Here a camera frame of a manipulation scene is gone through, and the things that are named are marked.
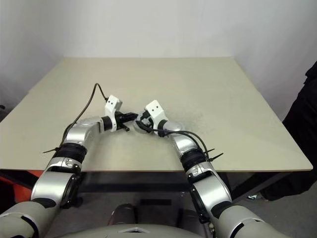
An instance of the black cable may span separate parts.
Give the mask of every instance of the black cable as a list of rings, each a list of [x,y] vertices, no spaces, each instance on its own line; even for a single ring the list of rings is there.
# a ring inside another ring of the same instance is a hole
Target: black cable
[[[172,134],[172,133],[185,135],[185,136],[191,138],[191,139],[195,142],[195,144],[197,145],[198,148],[201,148],[201,147],[199,146],[197,140],[195,140],[192,136],[189,135],[189,134],[192,134],[192,135],[194,135],[194,136],[201,142],[201,144],[202,144],[203,147],[204,147],[206,157],[207,157],[207,159],[209,159],[208,149],[207,149],[207,147],[206,147],[204,141],[203,141],[197,134],[195,134],[195,133],[193,133],[193,132],[191,132],[191,131],[187,131],[187,130],[174,131],[174,130],[153,129],[153,128],[150,128],[150,127],[147,127],[147,126],[143,125],[141,122],[138,123],[138,126],[139,126],[141,129],[143,129],[143,130],[163,132],[163,133],[165,133],[166,135]]]
[[[59,147],[62,146],[62,144],[63,144],[63,142],[64,142],[64,140],[65,140],[65,138],[66,138],[66,136],[67,136],[67,134],[68,134],[68,132],[69,132],[69,130],[77,123],[77,121],[80,119],[80,117],[82,116],[82,114],[83,114],[83,113],[86,111],[86,109],[89,107],[89,105],[90,105],[90,103],[91,103],[91,101],[92,101],[92,99],[93,99],[93,97],[94,97],[94,95],[95,95],[95,91],[96,91],[96,87],[97,87],[97,86],[99,87],[100,92],[101,92],[103,98],[105,99],[105,101],[108,100],[108,98],[104,95],[104,92],[103,92],[103,90],[101,89],[100,84],[95,83],[94,88],[93,88],[93,91],[92,91],[92,93],[91,93],[91,95],[90,95],[90,98],[89,98],[87,104],[85,105],[85,107],[83,108],[83,110],[80,112],[80,114],[76,117],[76,119],[75,119],[70,125],[68,125],[68,126],[65,128],[64,133],[63,133],[63,137],[62,137],[62,140],[61,140],[61,143],[59,144],[59,146],[56,147],[55,149],[52,149],[52,150],[49,150],[49,151],[45,151],[44,153],[47,153],[47,152],[50,152],[50,151],[56,151]]]

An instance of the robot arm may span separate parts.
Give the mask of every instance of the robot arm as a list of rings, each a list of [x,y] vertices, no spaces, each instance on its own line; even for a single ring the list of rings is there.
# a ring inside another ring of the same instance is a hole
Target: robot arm
[[[121,104],[111,95],[105,106],[105,117],[83,119],[68,130],[62,145],[36,182],[31,200],[0,214],[0,238],[42,238],[60,209],[76,204],[82,162],[94,140],[106,130],[124,128],[128,131],[124,123],[137,116],[119,112]]]
[[[190,194],[201,223],[212,223],[219,238],[286,238],[247,208],[232,204],[229,189],[217,174],[206,154],[188,136],[165,131],[182,131],[171,122],[158,101],[145,107],[135,126],[146,132],[167,136],[173,143],[186,172]]]

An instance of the table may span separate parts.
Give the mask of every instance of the table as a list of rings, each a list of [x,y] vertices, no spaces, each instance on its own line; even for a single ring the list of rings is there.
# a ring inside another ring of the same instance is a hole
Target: table
[[[43,170],[64,128],[87,103],[98,82],[139,112],[157,99],[170,120],[197,133],[219,172],[290,172],[312,165],[233,58],[65,58],[35,85],[0,123],[0,168]],[[97,93],[83,117],[104,115]],[[106,132],[83,171],[173,172],[183,168],[168,140],[130,132]]]

